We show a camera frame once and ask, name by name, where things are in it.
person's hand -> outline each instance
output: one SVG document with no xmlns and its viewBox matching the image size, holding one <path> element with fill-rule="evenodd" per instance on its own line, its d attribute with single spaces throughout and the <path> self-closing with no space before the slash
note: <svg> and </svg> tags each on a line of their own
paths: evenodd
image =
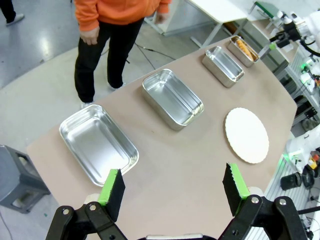
<svg viewBox="0 0 320 240">
<path fill-rule="evenodd" d="M 99 35 L 99 26 L 97 26 L 95 29 L 92 29 L 90 31 L 80 31 L 80 38 L 88 45 L 95 45 L 97 44 L 97 38 Z"/>
<path fill-rule="evenodd" d="M 168 13 L 156 13 L 155 24 L 163 24 L 169 17 Z"/>
</svg>

green gripper pad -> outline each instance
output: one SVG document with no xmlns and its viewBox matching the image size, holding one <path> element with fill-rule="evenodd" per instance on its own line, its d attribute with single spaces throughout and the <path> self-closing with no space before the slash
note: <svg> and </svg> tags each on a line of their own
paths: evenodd
<svg viewBox="0 0 320 240">
<path fill-rule="evenodd" d="M 226 164 L 222 183 L 231 213 L 235 216 L 240 209 L 242 201 L 250 195 L 237 164 Z"/>
<path fill-rule="evenodd" d="M 125 192 L 125 183 L 120 169 L 111 169 L 102 187 L 98 203 L 105 207 L 111 219 L 118 219 L 121 201 Z"/>
</svg>

sneaker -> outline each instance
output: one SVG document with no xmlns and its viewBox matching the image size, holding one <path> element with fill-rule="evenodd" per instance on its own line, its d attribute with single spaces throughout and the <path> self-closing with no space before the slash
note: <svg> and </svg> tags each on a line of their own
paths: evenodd
<svg viewBox="0 0 320 240">
<path fill-rule="evenodd" d="M 114 88 L 114 87 L 112 87 L 112 86 L 109 84 L 109 88 L 111 89 L 112 92 L 114 92 L 115 90 L 118 90 L 118 89 L 120 89 L 120 88 L 123 88 L 125 85 L 126 85 L 126 83 L 124 82 L 121 87 Z"/>
<path fill-rule="evenodd" d="M 15 24 L 15 23 L 21 21 L 22 19 L 24 19 L 24 17 L 25 17 L 25 15 L 22 14 L 22 13 L 16 14 L 14 20 L 11 21 L 11 22 L 8 22 L 8 23 L 6 24 L 6 26 L 8 27 L 8 26 L 10 26 L 10 25 L 12 25 L 12 24 Z"/>
<path fill-rule="evenodd" d="M 84 109 L 88 106 L 90 106 L 91 104 L 93 104 L 93 102 L 81 102 L 81 108 L 80 109 Z"/>
</svg>

food in tray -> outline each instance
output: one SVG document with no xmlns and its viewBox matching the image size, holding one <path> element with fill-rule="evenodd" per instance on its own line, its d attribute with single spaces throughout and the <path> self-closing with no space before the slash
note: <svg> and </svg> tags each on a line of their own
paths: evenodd
<svg viewBox="0 0 320 240">
<path fill-rule="evenodd" d="M 252 57 L 250 50 L 241 39 L 238 39 L 237 41 L 235 41 L 235 43 L 238 45 L 241 51 L 244 52 L 244 54 L 250 58 L 251 61 L 254 61 L 254 58 Z"/>
</svg>

person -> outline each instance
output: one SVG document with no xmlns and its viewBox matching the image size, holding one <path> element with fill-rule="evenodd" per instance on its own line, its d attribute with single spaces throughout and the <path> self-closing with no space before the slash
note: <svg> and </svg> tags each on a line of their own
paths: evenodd
<svg viewBox="0 0 320 240">
<path fill-rule="evenodd" d="M 0 9 L 6 19 L 6 25 L 10 26 L 24 19 L 25 15 L 16 14 L 11 0 L 0 0 Z"/>
<path fill-rule="evenodd" d="M 122 73 L 144 17 L 155 11 L 163 23 L 171 0 L 75 0 L 80 39 L 75 62 L 75 88 L 84 108 L 94 101 L 94 70 L 110 38 L 107 81 L 112 90 L 123 86 Z"/>
</svg>

